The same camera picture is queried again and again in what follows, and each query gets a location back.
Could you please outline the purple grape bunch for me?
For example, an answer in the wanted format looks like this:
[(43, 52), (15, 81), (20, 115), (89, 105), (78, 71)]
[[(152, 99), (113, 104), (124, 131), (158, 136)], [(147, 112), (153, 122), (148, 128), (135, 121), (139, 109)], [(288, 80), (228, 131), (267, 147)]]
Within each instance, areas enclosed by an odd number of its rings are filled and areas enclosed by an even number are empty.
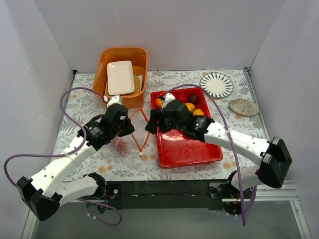
[(114, 138), (110, 144), (118, 155), (125, 155), (128, 153), (128, 143), (120, 137)]

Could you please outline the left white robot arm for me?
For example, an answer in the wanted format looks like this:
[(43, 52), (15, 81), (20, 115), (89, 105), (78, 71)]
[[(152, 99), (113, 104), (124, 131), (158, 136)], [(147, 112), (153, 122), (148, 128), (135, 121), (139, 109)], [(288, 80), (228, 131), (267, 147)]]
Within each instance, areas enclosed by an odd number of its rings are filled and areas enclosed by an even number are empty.
[(128, 109), (120, 103), (109, 106), (106, 113), (92, 118), (73, 138), (66, 150), (79, 148), (69, 154), (53, 160), (45, 168), (30, 178), (21, 177), (17, 188), (21, 199), (40, 221), (52, 217), (60, 206), (82, 198), (92, 196), (101, 199), (106, 194), (106, 180), (97, 173), (65, 182), (66, 177), (81, 163), (95, 154), (103, 145), (117, 136), (126, 136), (134, 131), (128, 117)]

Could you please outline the clear zip top bag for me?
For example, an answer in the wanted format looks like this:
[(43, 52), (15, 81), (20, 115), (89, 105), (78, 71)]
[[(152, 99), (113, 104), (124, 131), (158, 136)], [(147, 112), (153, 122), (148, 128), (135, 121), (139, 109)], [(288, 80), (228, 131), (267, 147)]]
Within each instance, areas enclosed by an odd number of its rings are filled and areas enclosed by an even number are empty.
[[(135, 114), (137, 114), (137, 113), (141, 113), (141, 115), (143, 116), (145, 122), (149, 123), (149, 118), (147, 117), (147, 115), (146, 115), (145, 111), (143, 110), (143, 108), (138, 108), (137, 110), (135, 110), (131, 114), (130, 119), (132, 119), (135, 116)], [(131, 133), (130, 136), (132, 137), (132, 140), (134, 141), (135, 145), (138, 148), (139, 157), (142, 157), (144, 155), (143, 150), (145, 149), (145, 147), (146, 147), (146, 145), (148, 143), (148, 140), (149, 140), (149, 137), (150, 137), (150, 133), (149, 132), (147, 133), (147, 136), (146, 136), (145, 141), (144, 141), (142, 146), (139, 144), (138, 140), (136, 139), (136, 137), (135, 137), (135, 135), (133, 133)]]

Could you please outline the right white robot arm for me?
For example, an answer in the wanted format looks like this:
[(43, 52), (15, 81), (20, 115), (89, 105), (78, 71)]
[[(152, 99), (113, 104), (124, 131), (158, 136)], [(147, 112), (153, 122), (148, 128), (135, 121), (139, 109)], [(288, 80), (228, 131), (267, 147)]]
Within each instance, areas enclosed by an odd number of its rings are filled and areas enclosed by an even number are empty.
[(237, 170), (229, 176), (225, 191), (231, 198), (237, 198), (244, 190), (262, 184), (280, 189), (292, 164), (292, 158), (281, 138), (259, 139), (235, 130), (226, 130), (209, 117), (194, 115), (180, 100), (169, 101), (161, 109), (151, 110), (146, 126), (146, 131), (151, 134), (173, 129), (190, 139), (233, 150), (234, 154), (240, 154), (254, 163), (254, 166)]

